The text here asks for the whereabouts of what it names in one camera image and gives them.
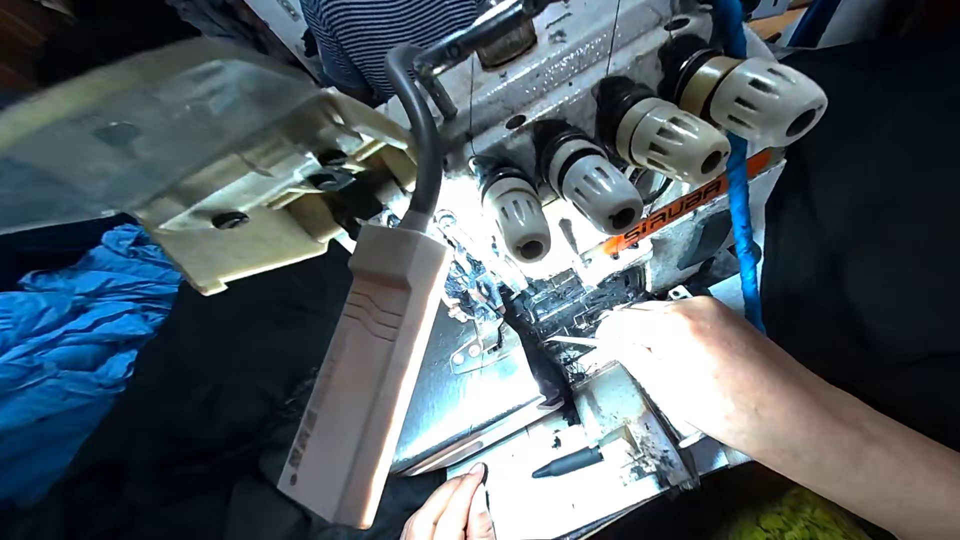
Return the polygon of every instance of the clear plastic cover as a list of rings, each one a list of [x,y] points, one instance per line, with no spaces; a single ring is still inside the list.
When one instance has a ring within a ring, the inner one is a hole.
[[[0,113],[0,233],[135,209],[318,91],[306,74],[209,39],[46,90]]]

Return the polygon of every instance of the black marker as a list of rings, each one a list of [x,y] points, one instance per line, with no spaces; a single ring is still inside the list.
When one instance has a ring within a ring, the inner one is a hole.
[[[584,467],[588,467],[601,461],[603,461],[603,455],[600,454],[600,447],[587,447],[578,450],[573,454],[567,454],[563,457],[558,457],[546,465],[543,465],[534,471],[533,477],[535,479],[558,477],[560,475],[565,475],[567,473],[572,473],[573,471],[583,469]]]

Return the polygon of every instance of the orange label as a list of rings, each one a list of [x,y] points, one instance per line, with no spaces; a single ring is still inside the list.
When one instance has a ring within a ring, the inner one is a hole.
[[[766,168],[770,162],[770,149],[763,150],[747,160],[747,178],[753,178]],[[681,217],[691,213],[698,207],[709,203],[727,192],[727,173],[716,180],[708,182],[696,191],[688,193],[665,207],[655,209],[650,215],[640,220],[635,227],[620,236],[614,236],[603,244],[603,252],[613,255],[636,244],[643,238],[653,234]]]

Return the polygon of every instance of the yellow fabric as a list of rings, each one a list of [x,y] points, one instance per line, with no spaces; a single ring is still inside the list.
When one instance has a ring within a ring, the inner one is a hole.
[[[725,540],[870,540],[829,501],[795,487],[780,500],[739,516]]]

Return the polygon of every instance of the blue cable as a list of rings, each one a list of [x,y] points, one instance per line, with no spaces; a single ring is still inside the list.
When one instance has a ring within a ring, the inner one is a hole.
[[[789,46],[816,47],[839,5],[840,0],[814,0],[797,23],[797,28],[790,36]]]
[[[740,0],[714,0],[714,28],[720,33],[724,50],[731,58],[747,58],[747,38],[743,34],[743,8]],[[747,320],[766,333],[760,308],[760,287],[756,279],[757,253],[754,228],[750,223],[750,188],[747,186],[747,141],[729,134],[731,153],[727,160],[727,194],[733,226],[733,243],[740,263],[740,288]]]

